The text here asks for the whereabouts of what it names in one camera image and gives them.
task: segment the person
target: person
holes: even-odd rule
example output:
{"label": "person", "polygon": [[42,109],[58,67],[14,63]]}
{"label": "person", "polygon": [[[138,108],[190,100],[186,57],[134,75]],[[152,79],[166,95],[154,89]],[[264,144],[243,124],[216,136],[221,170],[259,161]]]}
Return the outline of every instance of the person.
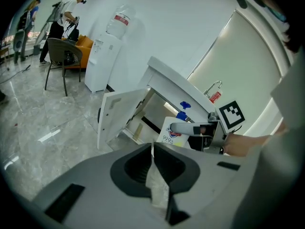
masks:
{"label": "person", "polygon": [[[25,9],[24,12],[29,11],[30,12],[30,22],[29,25],[24,29],[24,38],[23,38],[23,43],[21,46],[21,56],[20,56],[20,61],[23,62],[25,61],[25,46],[27,44],[27,40],[28,40],[28,36],[29,36],[29,32],[32,30],[33,26],[34,26],[34,21],[36,19],[36,14],[37,11],[39,9],[38,4],[41,3],[41,0],[33,0],[29,6]],[[18,56],[19,56],[19,52],[15,52],[14,53],[14,63],[17,64],[18,61]]]}
{"label": "person", "polygon": [[[72,12],[73,12],[76,4],[80,3],[80,2],[85,3],[84,0],[68,0],[64,4],[64,6],[61,10],[62,17],[52,23],[51,29],[50,29],[50,34],[49,34],[48,38],[61,39],[61,37],[63,35],[63,31],[64,31],[63,27],[64,27],[64,24],[66,21],[70,22],[70,23],[78,23],[77,19],[72,16]],[[49,51],[48,42],[45,42],[41,55],[40,55],[40,64],[47,63],[44,59],[45,59],[48,51]]]}
{"label": "person", "polygon": [[[288,41],[285,46],[292,52],[297,53],[304,42],[304,30],[300,21],[303,0],[261,0],[267,7],[286,17],[286,23],[289,29],[285,32]],[[284,123],[276,131],[275,135],[280,135],[287,131]],[[224,144],[224,152],[232,156],[246,156],[250,148],[254,146],[263,146],[271,138],[271,135],[261,137],[249,137],[230,133]]]}

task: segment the white t-shirt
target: white t-shirt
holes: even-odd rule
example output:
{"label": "white t-shirt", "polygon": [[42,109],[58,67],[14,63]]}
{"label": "white t-shirt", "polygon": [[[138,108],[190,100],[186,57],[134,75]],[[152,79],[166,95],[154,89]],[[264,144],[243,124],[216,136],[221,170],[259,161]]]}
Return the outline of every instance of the white t-shirt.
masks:
{"label": "white t-shirt", "polygon": [[76,6],[76,4],[77,4],[77,1],[76,1],[76,0],[68,0],[68,1],[64,4],[64,6],[63,6],[63,8],[62,8],[62,11],[61,11],[61,13],[62,13],[62,18],[59,19],[59,20],[57,21],[57,23],[58,23],[60,26],[63,27],[64,24],[65,24],[65,22],[67,21],[67,17],[65,16],[65,12],[70,12],[70,13],[72,13],[73,10],[74,10],[74,8],[75,8],[75,6]]}

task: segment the orange armchair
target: orange armchair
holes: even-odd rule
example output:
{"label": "orange armchair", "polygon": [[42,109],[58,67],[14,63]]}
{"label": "orange armchair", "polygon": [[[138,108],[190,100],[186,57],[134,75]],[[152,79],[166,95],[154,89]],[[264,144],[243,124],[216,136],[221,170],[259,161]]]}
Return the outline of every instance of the orange armchair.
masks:
{"label": "orange armchair", "polygon": [[[93,41],[90,40],[90,38],[87,36],[80,35],[75,46],[77,48],[79,48],[82,52],[81,67],[87,68],[87,63],[88,63],[91,48],[93,46]],[[66,67],[66,69],[75,69],[75,68],[79,69],[79,66]]]}

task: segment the gray chair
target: gray chair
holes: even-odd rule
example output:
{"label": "gray chair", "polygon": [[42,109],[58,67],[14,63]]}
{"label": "gray chair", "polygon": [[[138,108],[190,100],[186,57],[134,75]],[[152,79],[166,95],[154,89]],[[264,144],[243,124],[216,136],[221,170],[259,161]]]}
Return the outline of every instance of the gray chair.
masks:
{"label": "gray chair", "polygon": [[[50,55],[50,66],[47,74],[46,84],[44,89],[47,90],[47,83],[48,83],[48,77],[51,70],[52,65],[60,65],[60,67],[56,67],[55,69],[62,68],[62,78],[63,78],[63,86],[65,89],[66,96],[67,94],[67,88],[66,88],[66,80],[65,80],[65,73],[66,69],[71,66],[80,66],[80,74],[79,74],[79,82],[81,82],[81,58],[82,58],[82,52],[80,49],[78,49],[76,46],[72,45],[71,43],[65,42],[60,39],[56,38],[49,38],[47,40],[48,46],[49,46],[49,55]],[[66,58],[66,52],[72,52],[74,57],[74,63],[65,65],[65,59]]]}

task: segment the red object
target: red object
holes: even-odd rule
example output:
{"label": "red object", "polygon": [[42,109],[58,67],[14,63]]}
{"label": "red object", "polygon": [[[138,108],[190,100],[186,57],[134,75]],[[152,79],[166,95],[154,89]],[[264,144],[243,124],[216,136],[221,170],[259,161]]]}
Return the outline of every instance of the red object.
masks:
{"label": "red object", "polygon": [[220,92],[216,92],[216,93],[210,98],[210,101],[211,101],[212,103],[215,103],[216,100],[217,100],[218,98],[220,98],[220,97],[221,97],[221,93],[220,93]]}
{"label": "red object", "polygon": [[119,15],[116,15],[116,16],[114,17],[114,19],[117,20],[117,21],[123,22],[125,25],[128,25],[128,23],[129,23],[128,20],[122,18],[122,17],[119,16]]}

